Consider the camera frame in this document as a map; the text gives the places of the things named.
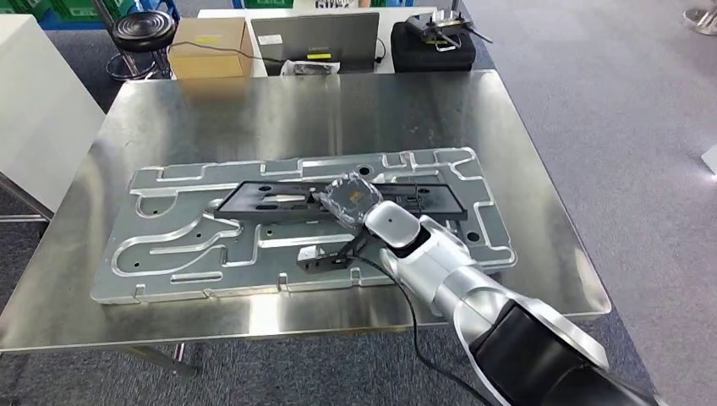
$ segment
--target white table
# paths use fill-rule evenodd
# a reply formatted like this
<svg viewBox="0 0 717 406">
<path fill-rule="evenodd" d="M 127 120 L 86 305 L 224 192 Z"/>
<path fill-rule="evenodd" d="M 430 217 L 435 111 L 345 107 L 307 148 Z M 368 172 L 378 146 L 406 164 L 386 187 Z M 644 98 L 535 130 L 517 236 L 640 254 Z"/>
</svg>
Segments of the white table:
<svg viewBox="0 0 717 406">
<path fill-rule="evenodd" d="M 200 10 L 199 18 L 201 19 L 219 19 L 229 17 L 244 17 L 251 31 L 251 46 L 254 48 L 254 55 L 261 56 L 259 44 L 256 42 L 254 35 L 254 27 L 251 24 L 252 19 L 278 19 L 285 17 L 298 17 L 301 15 L 317 15 L 317 14 L 360 14 L 360 13 L 378 13 L 379 14 L 379 32 L 378 37 L 386 44 L 386 57 L 381 63 L 376 64 L 375 72 L 377 74 L 393 74 L 393 59 L 391 59 L 391 30 L 393 25 L 399 21 L 406 21 L 408 17 L 415 14 L 427 14 L 436 11 L 435 7 L 378 7 L 378 8 L 308 8 L 305 7 L 306 2 L 302 2 L 294 8 L 280 9 L 228 9 L 228 10 Z M 376 43 L 376 56 L 383 55 L 383 46 Z M 251 66 L 251 76 L 253 78 L 266 77 L 266 67 L 264 63 L 255 59 Z"/>
<path fill-rule="evenodd" d="M 0 186 L 47 219 L 105 114 L 31 15 L 0 14 L 0 94 Z"/>
</svg>

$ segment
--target white tag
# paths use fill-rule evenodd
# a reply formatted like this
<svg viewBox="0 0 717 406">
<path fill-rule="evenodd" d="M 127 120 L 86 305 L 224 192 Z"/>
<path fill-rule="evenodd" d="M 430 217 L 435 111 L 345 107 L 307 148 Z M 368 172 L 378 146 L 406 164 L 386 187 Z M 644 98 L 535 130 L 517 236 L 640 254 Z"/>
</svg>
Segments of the white tag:
<svg viewBox="0 0 717 406">
<path fill-rule="evenodd" d="M 257 36 L 256 40 L 259 42 L 259 45 L 277 45 L 282 43 L 282 36 L 280 34 Z"/>
</svg>

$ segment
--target table leg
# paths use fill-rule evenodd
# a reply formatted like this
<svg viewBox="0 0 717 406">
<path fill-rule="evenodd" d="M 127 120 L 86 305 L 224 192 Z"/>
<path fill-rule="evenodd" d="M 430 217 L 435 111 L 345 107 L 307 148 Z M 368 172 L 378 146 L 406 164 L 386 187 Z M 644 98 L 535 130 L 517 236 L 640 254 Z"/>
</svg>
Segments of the table leg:
<svg viewBox="0 0 717 406">
<path fill-rule="evenodd" d="M 159 365 L 162 368 L 167 368 L 176 375 L 192 377 L 196 376 L 198 372 L 196 367 L 187 365 L 182 362 L 182 358 L 184 357 L 184 343 L 177 345 L 177 347 L 174 349 L 173 357 L 165 355 L 154 348 L 145 346 L 128 347 L 124 351 L 129 354 L 138 356 L 141 359 L 149 361 L 154 365 Z"/>
<path fill-rule="evenodd" d="M 16 199 L 23 202 L 26 206 L 28 206 L 34 213 L 36 213 L 37 216 L 27 216 L 27 217 L 18 217 L 18 216 L 3 216 L 3 220 L 1 222 L 37 222 L 37 221 L 46 221 L 49 222 L 52 220 L 53 213 L 50 209 L 45 207 L 38 199 L 27 193 L 24 189 L 19 187 L 15 182 L 10 180 L 7 176 L 0 173 L 0 188 L 5 189 L 7 192 L 9 192 L 12 196 L 14 196 Z"/>
</svg>

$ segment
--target black cable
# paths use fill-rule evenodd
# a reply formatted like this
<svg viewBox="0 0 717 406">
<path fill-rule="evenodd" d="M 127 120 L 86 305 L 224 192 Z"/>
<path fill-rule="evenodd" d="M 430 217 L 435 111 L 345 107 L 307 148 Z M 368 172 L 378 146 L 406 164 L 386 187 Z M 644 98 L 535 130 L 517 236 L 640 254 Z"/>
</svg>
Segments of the black cable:
<svg viewBox="0 0 717 406">
<path fill-rule="evenodd" d="M 386 44 L 385 42 L 383 42 L 383 40 L 381 40 L 381 38 L 376 38 L 376 40 L 380 42 L 381 46 L 383 47 L 383 55 L 381 55 L 380 57 L 376 57 L 376 63 L 381 63 L 381 61 L 383 61 L 383 59 L 386 57 Z"/>
<path fill-rule="evenodd" d="M 258 61 L 269 61 L 269 62 L 276 62 L 276 63 L 285 63 L 285 62 L 286 62 L 286 61 L 283 60 L 283 59 L 255 57 L 254 55 L 246 54 L 246 53 L 241 52 L 241 51 L 239 51 L 238 49 L 234 49 L 234 48 L 212 47 L 212 46 L 209 46 L 209 45 L 197 44 L 196 42 L 192 42 L 192 41 L 180 41 L 180 42 L 175 42 L 175 43 L 173 43 L 172 45 L 169 46 L 169 48 L 167 49 L 167 51 L 169 52 L 170 49 L 172 49 L 172 48 L 174 48 L 174 47 L 177 47 L 177 46 L 179 46 L 179 45 L 191 45 L 191 46 L 193 46 L 193 47 L 204 48 L 204 49 L 211 49 L 212 51 L 236 52 L 236 53 L 238 53 L 239 55 L 243 55 L 243 56 L 245 56 L 245 57 L 247 57 L 247 58 L 251 58 L 251 59 L 256 59 L 256 60 L 258 60 Z"/>
<path fill-rule="evenodd" d="M 485 404 L 486 406 L 490 406 L 490 402 L 488 399 L 486 399 L 483 395 L 481 395 L 478 391 L 476 391 L 473 387 L 468 385 L 467 382 L 465 382 L 463 379 L 459 378 L 458 376 L 453 375 L 452 372 L 449 370 L 444 370 L 440 366 L 436 365 L 433 361 L 426 358 L 423 353 L 421 353 L 421 350 L 419 348 L 419 324 L 416 321 L 416 310 L 413 308 L 413 303 L 411 302 L 411 299 L 408 297 L 408 293 L 406 293 L 406 289 L 403 288 L 401 283 L 394 278 L 390 273 L 386 271 L 386 269 L 383 268 L 383 266 L 380 266 L 373 262 L 372 260 L 367 260 L 364 257 L 361 256 L 348 256 L 349 260 L 355 260 L 355 261 L 362 261 L 363 263 L 370 265 L 377 270 L 379 270 L 381 273 L 386 275 L 389 279 L 391 279 L 392 282 L 398 286 L 399 289 L 401 289 L 401 293 L 403 294 L 403 297 L 406 298 L 406 301 L 408 302 L 408 308 L 411 310 L 411 319 L 413 321 L 413 350 L 416 353 L 416 357 L 429 369 L 434 370 L 438 372 L 439 374 L 443 375 L 444 377 L 450 379 L 451 381 L 454 381 L 465 391 L 469 392 L 471 395 L 473 395 L 474 398 L 478 399 L 480 402 Z"/>
</svg>

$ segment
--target plastic bag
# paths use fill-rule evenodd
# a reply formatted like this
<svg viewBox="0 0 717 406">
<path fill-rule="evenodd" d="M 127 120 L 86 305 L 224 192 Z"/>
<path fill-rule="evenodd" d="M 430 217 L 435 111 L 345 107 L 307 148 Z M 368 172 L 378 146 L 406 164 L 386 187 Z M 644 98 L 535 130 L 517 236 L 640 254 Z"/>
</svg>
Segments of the plastic bag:
<svg viewBox="0 0 717 406">
<path fill-rule="evenodd" d="M 345 228 L 358 230 L 369 210 L 383 200 L 381 193 L 356 172 L 344 173 L 319 193 L 321 204 Z"/>
<path fill-rule="evenodd" d="M 308 61 L 286 61 L 282 66 L 281 76 L 302 76 L 311 74 L 338 74 L 340 62 L 323 63 Z"/>
</svg>

